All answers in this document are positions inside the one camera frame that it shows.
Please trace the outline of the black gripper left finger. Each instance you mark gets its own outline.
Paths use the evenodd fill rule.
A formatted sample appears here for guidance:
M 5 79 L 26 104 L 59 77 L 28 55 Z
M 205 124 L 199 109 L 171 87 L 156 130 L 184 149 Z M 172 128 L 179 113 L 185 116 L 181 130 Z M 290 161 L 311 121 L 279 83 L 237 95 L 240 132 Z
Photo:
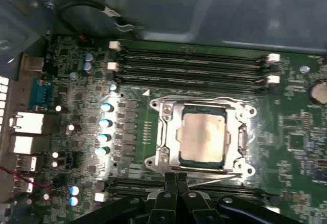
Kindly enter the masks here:
M 71 223 L 175 223 L 176 208 L 176 174 L 166 173 L 163 190 L 151 192 L 147 200 L 126 196 Z

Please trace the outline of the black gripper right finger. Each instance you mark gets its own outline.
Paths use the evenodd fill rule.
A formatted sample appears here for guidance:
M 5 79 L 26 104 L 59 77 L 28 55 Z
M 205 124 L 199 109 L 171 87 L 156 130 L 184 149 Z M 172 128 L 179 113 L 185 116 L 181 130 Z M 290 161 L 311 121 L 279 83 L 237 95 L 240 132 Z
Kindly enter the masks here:
M 282 223 L 281 215 L 250 201 L 225 196 L 209 204 L 200 193 L 189 189 L 187 174 L 177 174 L 178 193 L 195 223 Z

